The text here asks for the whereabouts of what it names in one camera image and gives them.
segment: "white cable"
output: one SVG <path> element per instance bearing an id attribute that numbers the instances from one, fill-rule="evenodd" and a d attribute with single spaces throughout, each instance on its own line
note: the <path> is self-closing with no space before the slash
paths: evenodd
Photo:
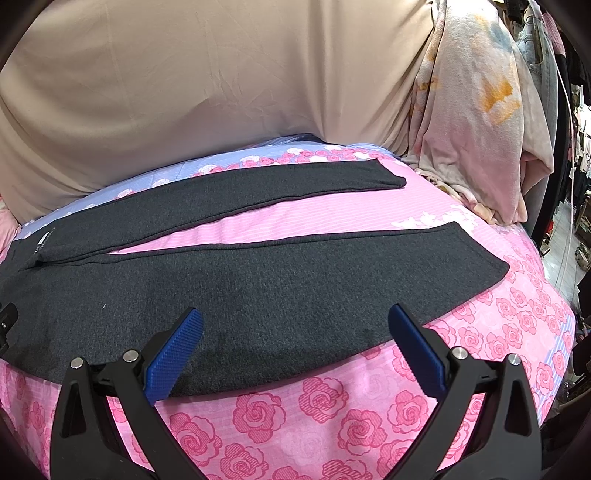
<path id="1" fill-rule="evenodd" d="M 566 98 L 566 103 L 567 106 L 569 107 L 569 125 L 570 125 L 570 138 L 571 141 L 573 143 L 573 153 L 574 153 L 574 122 L 573 122 L 573 111 L 570 107 L 570 99 L 569 96 L 566 92 L 566 87 L 564 85 L 564 80 L 562 79 L 562 75 L 560 74 L 560 70 L 558 69 L 558 64 L 556 63 L 556 58 L 554 59 L 554 63 L 556 64 L 556 70 L 558 72 L 558 78 L 560 79 L 560 84 L 562 85 L 562 90 L 564 92 L 564 97 Z M 569 178 L 570 178 L 570 174 L 573 172 L 573 168 L 574 168 L 574 155 L 573 155 L 573 161 L 569 162 L 570 163 L 570 171 L 569 171 Z M 570 255 L 570 246 L 571 243 L 573 241 L 573 227 L 574 227 L 574 175 L 573 177 L 570 179 L 570 221 L 569 221 L 569 243 L 568 243 L 568 247 L 566 249 L 566 261 L 568 262 L 569 260 L 569 255 Z M 562 261 L 560 263 L 560 265 L 562 266 L 562 263 L 564 263 L 564 253 L 563 253 L 563 257 L 562 257 Z M 564 274 L 566 273 L 566 267 L 564 268 L 564 273 L 562 275 L 562 279 L 560 280 L 560 287 L 558 288 L 559 291 L 562 290 L 562 285 L 564 283 Z"/>

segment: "pink bedsheet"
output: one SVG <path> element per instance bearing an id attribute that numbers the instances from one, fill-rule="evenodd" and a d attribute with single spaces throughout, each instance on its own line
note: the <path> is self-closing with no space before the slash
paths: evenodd
<path id="1" fill-rule="evenodd" d="M 367 150 L 332 153 L 345 160 L 351 153 L 366 157 Z M 542 420 L 564 374 L 574 316 L 546 282 L 535 246 L 521 227 L 491 227 L 399 161 L 371 152 L 376 157 L 406 177 L 404 189 L 284 202 L 117 253 L 458 222 L 511 269 L 501 283 L 429 327 L 448 345 L 462 345 L 478 358 L 500 360 L 518 353 Z M 430 255 L 436 262 L 438 252 Z M 0 363 L 2 406 L 30 458 L 47 475 L 58 393 L 59 385 Z M 109 402 L 132 458 L 148 466 L 118 401 Z M 475 397 L 442 466 L 460 457 L 481 405 L 482 398 Z M 435 401 L 423 395 L 391 341 L 292 381 L 253 391 L 171 398 L 156 406 L 211 480 L 372 480 L 383 478 L 408 449 Z"/>

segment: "metal screw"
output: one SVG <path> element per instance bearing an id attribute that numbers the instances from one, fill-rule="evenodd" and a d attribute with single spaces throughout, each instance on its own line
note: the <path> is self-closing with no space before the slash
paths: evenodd
<path id="1" fill-rule="evenodd" d="M 123 354 L 123 360 L 127 363 L 133 363 L 139 358 L 139 353 L 135 350 L 127 350 Z"/>
<path id="2" fill-rule="evenodd" d="M 82 358 L 80 358 L 79 356 L 77 356 L 74 360 L 72 360 L 70 362 L 70 366 L 74 370 L 78 370 L 82 365 L 84 365 L 84 360 Z"/>
<path id="3" fill-rule="evenodd" d="M 452 355 L 458 360 L 464 360 L 468 357 L 468 351 L 462 346 L 456 346 L 452 350 Z"/>
<path id="4" fill-rule="evenodd" d="M 520 365 L 521 364 L 521 358 L 519 358 L 519 355 L 517 355 L 516 353 L 510 353 L 509 357 L 507 357 L 507 360 L 509 360 L 509 363 L 511 365 Z"/>

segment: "wrinkled fabric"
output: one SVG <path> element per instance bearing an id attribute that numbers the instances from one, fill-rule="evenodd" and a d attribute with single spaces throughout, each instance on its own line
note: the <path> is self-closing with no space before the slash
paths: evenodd
<path id="1" fill-rule="evenodd" d="M 404 161 L 448 184 L 490 222 L 525 221 L 523 194 L 553 171 L 527 64 L 486 0 L 439 0 L 434 15 Z"/>
<path id="2" fill-rule="evenodd" d="M 403 154 L 429 3 L 55 0 L 0 73 L 0 192 L 24 223 L 281 135 Z"/>

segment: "tiled floor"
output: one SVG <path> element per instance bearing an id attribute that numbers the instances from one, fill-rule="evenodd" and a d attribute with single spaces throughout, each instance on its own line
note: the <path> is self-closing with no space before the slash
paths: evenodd
<path id="1" fill-rule="evenodd" d="M 579 306 L 579 289 L 577 284 L 585 272 L 579 267 L 574 251 L 580 240 L 571 231 L 571 208 L 563 203 L 554 216 L 554 233 L 550 239 L 550 251 L 542 258 L 546 279 L 556 287 L 565 301 L 573 307 Z M 569 239 L 570 252 L 567 255 Z"/>

